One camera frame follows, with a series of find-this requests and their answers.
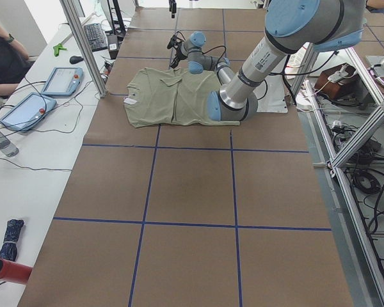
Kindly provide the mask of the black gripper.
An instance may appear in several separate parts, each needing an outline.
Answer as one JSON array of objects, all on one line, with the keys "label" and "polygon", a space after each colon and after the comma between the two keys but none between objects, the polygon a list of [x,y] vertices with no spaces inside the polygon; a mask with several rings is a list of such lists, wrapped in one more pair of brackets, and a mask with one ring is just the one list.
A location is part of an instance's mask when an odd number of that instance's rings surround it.
[{"label": "black gripper", "polygon": [[170,63],[170,68],[176,68],[179,62],[188,58],[188,54],[182,50],[184,46],[185,38],[181,32],[176,32],[170,38],[167,49],[174,49],[175,55]]}]

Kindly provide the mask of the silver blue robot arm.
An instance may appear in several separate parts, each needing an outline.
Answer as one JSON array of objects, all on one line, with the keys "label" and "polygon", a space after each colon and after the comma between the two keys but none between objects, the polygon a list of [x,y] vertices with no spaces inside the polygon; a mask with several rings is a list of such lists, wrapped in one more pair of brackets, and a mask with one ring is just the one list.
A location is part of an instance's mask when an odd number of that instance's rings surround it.
[{"label": "silver blue robot arm", "polygon": [[171,13],[171,18],[174,19],[177,13],[177,2],[176,0],[168,0],[169,12]]},{"label": "silver blue robot arm", "polygon": [[214,121],[243,121],[258,108],[254,89],[285,58],[305,43],[317,52],[346,49],[362,39],[365,1],[295,0],[272,1],[265,16],[264,38],[254,48],[238,73],[225,58],[206,56],[205,35],[195,31],[188,39],[172,36],[168,49],[175,49],[175,68],[186,59],[192,74],[216,72],[221,87],[210,92],[205,106]]}]

